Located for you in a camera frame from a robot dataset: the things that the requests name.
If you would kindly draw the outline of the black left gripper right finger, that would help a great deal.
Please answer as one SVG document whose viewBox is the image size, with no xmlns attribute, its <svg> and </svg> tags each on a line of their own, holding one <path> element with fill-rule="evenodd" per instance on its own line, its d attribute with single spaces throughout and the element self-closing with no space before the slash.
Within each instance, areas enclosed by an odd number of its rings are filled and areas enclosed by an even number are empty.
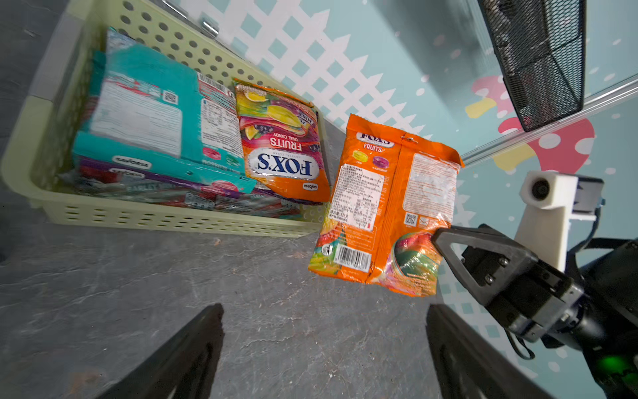
<svg viewBox="0 0 638 399">
<path fill-rule="evenodd" d="M 449 307 L 430 306 L 426 332 L 442 397 L 551 397 Z"/>
</svg>

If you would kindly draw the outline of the orange pink fruit candy bag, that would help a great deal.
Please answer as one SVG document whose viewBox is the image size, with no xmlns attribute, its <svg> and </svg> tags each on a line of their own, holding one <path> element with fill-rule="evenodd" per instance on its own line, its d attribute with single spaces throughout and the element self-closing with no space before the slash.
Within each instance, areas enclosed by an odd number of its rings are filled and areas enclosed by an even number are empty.
<svg viewBox="0 0 638 399">
<path fill-rule="evenodd" d="M 314 109 L 284 91 L 237 78 L 234 91 L 246 175 L 288 200 L 329 201 Z"/>
</svg>

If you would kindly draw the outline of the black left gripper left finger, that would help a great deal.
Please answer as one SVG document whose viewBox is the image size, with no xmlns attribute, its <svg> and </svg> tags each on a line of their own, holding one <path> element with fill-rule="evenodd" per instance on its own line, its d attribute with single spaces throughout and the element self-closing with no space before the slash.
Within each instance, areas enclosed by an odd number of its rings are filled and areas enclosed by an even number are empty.
<svg viewBox="0 0 638 399">
<path fill-rule="evenodd" d="M 206 307 L 100 398 L 208 398 L 224 342 L 221 304 Z"/>
</svg>

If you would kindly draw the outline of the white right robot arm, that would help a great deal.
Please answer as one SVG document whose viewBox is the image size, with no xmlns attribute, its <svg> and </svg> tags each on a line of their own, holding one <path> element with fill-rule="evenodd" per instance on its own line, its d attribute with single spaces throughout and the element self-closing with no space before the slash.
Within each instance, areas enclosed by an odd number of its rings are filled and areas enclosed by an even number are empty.
<svg viewBox="0 0 638 399">
<path fill-rule="evenodd" d="M 571 347 L 608 398 L 637 396 L 637 242 L 590 239 L 566 269 L 482 224 L 432 238 L 456 279 L 511 340 Z"/>
</svg>

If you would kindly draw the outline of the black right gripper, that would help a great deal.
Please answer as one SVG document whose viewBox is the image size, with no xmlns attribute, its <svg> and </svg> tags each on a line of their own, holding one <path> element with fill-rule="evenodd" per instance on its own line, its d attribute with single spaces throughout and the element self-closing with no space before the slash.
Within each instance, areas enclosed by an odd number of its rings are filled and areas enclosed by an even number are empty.
<svg viewBox="0 0 638 399">
<path fill-rule="evenodd" d="M 606 315 L 585 285 L 495 229 L 438 229 L 432 243 L 470 295 L 513 336 L 546 347 L 601 347 Z"/>
</svg>

